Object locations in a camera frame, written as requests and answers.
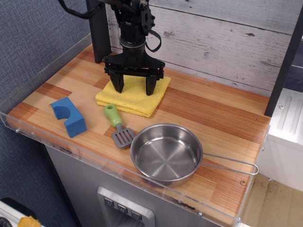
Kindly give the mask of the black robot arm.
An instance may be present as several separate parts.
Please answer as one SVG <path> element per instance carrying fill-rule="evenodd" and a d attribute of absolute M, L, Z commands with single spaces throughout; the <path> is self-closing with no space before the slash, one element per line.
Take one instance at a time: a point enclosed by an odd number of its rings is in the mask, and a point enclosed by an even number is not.
<path fill-rule="evenodd" d="M 111 6 L 120 28 L 121 54 L 105 56 L 105 73 L 110 76 L 114 89 L 121 93 L 124 75 L 146 78 L 146 95 L 153 94 L 156 83 L 164 77 L 165 63 L 149 56 L 146 37 L 151 34 L 161 40 L 152 30 L 155 16 L 151 14 L 147 0 L 103 0 Z"/>

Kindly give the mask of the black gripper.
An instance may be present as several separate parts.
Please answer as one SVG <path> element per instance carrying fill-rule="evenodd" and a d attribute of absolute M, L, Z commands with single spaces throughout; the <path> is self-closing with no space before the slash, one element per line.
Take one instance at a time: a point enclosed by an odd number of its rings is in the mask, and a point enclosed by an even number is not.
<path fill-rule="evenodd" d="M 157 79 L 164 78 L 165 63 L 149 56 L 145 48 L 123 49 L 116 55 L 103 57 L 105 73 L 109 74 L 114 89 L 122 93 L 124 76 L 146 77 L 146 95 L 153 94 Z"/>

